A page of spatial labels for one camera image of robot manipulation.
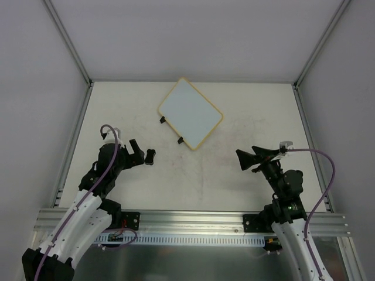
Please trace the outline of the yellow framed whiteboard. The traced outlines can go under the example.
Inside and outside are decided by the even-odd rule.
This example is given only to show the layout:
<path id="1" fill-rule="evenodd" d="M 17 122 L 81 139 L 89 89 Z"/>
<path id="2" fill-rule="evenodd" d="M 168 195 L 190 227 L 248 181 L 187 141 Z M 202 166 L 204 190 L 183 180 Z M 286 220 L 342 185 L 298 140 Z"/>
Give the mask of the yellow framed whiteboard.
<path id="1" fill-rule="evenodd" d="M 198 149 L 223 120 L 223 113 L 184 77 L 168 92 L 158 112 L 191 150 Z"/>

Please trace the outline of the black bone shaped eraser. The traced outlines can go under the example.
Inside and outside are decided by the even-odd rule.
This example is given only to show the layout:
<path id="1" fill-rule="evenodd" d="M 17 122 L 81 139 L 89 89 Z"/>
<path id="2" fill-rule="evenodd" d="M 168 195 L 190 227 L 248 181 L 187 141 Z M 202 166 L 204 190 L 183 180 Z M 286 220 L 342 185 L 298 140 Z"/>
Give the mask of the black bone shaped eraser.
<path id="1" fill-rule="evenodd" d="M 146 165 L 153 165 L 155 155 L 156 155 L 155 149 L 148 149 L 147 152 L 146 152 L 145 164 Z"/>

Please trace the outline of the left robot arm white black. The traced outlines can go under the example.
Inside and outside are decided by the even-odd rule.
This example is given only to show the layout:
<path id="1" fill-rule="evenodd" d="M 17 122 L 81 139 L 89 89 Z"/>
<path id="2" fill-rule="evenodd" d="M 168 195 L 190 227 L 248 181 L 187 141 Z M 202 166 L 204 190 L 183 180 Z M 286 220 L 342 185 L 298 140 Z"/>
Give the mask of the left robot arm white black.
<path id="1" fill-rule="evenodd" d="M 82 178 L 71 207 L 37 249 L 22 256 L 26 280 L 72 280 L 77 265 L 95 239 L 104 231 L 115 231 L 115 241 L 139 228 L 139 212 L 123 212 L 121 204 L 107 198 L 123 170 L 144 164 L 144 152 L 131 139 L 133 152 L 120 143 L 108 142 Z"/>

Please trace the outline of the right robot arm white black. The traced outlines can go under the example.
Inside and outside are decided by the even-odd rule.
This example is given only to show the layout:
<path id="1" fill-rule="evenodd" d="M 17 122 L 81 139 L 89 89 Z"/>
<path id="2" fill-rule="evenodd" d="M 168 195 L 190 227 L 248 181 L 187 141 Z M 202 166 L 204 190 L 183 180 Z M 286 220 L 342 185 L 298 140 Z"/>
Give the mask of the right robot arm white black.
<path id="1" fill-rule="evenodd" d="M 244 232 L 273 232 L 279 242 L 265 245 L 265 250 L 285 252 L 294 280 L 332 280 L 312 238 L 309 223 L 316 211 L 307 213 L 300 198 L 304 188 L 303 172 L 284 171 L 280 160 L 295 152 L 291 141 L 278 149 L 252 147 L 249 153 L 240 149 L 236 155 L 242 170 L 261 172 L 273 190 L 272 201 L 257 215 L 244 214 Z"/>

